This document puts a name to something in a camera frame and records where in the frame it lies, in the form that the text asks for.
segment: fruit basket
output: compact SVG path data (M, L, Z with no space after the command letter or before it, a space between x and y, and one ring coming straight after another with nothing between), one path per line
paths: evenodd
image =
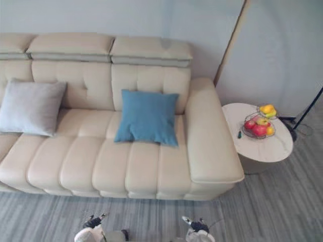
M245 118L242 132L255 139L265 139L275 134L275 126L270 119L264 117L260 112L255 112Z
M272 104L263 104L257 106L257 112L268 119L277 119L278 113Z

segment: yellow apple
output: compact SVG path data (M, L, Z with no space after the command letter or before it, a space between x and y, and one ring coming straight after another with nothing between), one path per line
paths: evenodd
M271 104L267 104L266 106L263 107L262 112L267 114L267 113L271 113L274 110L274 106L272 106Z
M267 127L267 135L273 135L275 132L275 129L273 127Z
M265 126L267 126L269 122L268 122L268 119L267 118L265 118L265 117L259 117L257 119L256 123L258 125L265 125Z
M276 116L276 114L277 114L277 111L274 109L272 112L267 113L266 117L274 117L274 116Z

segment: red apple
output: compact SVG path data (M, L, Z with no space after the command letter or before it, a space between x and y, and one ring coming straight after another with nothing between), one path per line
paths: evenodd
M244 123L244 127L245 127L247 130L252 129L255 125L256 125L256 122L255 122L255 121L253 121L253 120L248 120L247 122L245 122L245 123Z
M254 121L255 123L257 122L257 120L260 118L260 116L259 115L257 115L257 116L255 116L255 117L253 117L251 120L252 121Z
M266 133L267 133L267 126L264 126L264 125L255 125L253 128L252 128L252 132L258 136L258 137L261 137L261 136L265 136Z

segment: throw pillow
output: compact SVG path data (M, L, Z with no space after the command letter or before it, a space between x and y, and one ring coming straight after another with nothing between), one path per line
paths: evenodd
M8 83L0 108L0 131L53 136L66 83Z
M174 130L178 96L122 90L122 120L115 142L138 140L178 146Z

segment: round side table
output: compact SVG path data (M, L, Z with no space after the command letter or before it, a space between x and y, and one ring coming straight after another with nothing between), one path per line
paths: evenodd
M222 107L236 150L245 174L260 173L286 159L293 150L293 139L286 126L277 118L272 119L276 132L262 140L238 133L247 115L257 112L254 105L231 103Z

